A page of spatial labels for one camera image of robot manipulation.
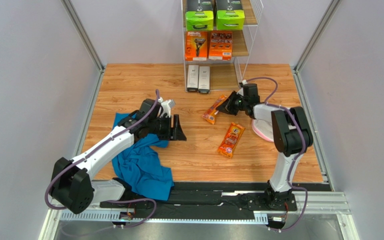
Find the orange toothbrush pack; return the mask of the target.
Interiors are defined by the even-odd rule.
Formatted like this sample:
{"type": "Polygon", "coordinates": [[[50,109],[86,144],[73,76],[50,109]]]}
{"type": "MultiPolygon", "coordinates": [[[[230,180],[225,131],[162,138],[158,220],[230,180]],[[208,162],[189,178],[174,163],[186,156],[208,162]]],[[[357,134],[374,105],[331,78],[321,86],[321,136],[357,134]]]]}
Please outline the orange toothbrush pack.
{"type": "Polygon", "coordinates": [[[220,95],[213,105],[204,112],[201,116],[205,121],[214,125],[216,122],[216,115],[218,114],[217,107],[219,107],[228,97],[224,94],[220,95]]]}

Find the white tall box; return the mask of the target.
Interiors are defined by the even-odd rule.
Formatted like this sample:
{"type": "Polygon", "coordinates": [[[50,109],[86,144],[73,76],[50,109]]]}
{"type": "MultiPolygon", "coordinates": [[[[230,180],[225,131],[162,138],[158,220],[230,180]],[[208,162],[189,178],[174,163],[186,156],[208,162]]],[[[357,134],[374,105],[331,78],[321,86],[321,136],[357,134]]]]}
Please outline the white tall box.
{"type": "Polygon", "coordinates": [[[210,75],[211,68],[209,66],[199,66],[198,75],[198,92],[208,94],[210,92],[210,75]]]}
{"type": "Polygon", "coordinates": [[[197,92],[199,87],[199,65],[188,65],[186,91],[197,92]]]}

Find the black green razor box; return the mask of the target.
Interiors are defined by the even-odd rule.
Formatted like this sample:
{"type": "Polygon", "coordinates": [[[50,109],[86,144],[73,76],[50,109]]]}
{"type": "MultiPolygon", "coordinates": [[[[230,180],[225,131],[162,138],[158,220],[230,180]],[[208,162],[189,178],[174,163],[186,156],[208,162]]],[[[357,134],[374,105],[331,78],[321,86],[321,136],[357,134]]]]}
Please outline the black green razor box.
{"type": "Polygon", "coordinates": [[[184,9],[187,31],[211,31],[214,28],[212,0],[186,0],[184,9]]]}
{"type": "Polygon", "coordinates": [[[220,31],[239,31],[245,23],[245,12],[241,0],[216,0],[215,24],[220,31]]]}

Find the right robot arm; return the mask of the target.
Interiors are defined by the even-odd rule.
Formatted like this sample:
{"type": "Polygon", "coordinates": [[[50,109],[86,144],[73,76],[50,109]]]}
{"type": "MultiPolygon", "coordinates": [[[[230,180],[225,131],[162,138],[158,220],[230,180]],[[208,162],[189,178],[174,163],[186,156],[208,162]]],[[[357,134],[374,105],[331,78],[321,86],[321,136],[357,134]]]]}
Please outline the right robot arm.
{"type": "Polygon", "coordinates": [[[287,108],[262,102],[255,83],[244,83],[216,108],[220,113],[237,115],[243,111],[254,120],[265,121],[272,127],[273,143],[278,151],[274,172],[264,191],[264,202],[270,209],[279,209],[293,199],[292,180],[297,165],[313,135],[301,106],[287,108]]]}

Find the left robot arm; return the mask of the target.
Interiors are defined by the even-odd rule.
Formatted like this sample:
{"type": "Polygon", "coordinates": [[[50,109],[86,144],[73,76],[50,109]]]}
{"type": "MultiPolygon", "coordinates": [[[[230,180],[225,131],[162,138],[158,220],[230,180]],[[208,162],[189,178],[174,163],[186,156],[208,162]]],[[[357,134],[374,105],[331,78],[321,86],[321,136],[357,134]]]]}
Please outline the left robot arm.
{"type": "Polygon", "coordinates": [[[58,159],[45,191],[48,207],[80,214],[91,204],[120,200],[125,191],[120,181],[95,180],[95,176],[118,154],[149,134],[163,141],[186,141],[179,115],[171,113],[175,105],[173,99],[147,98],[90,149],[72,159],[58,159]]]}

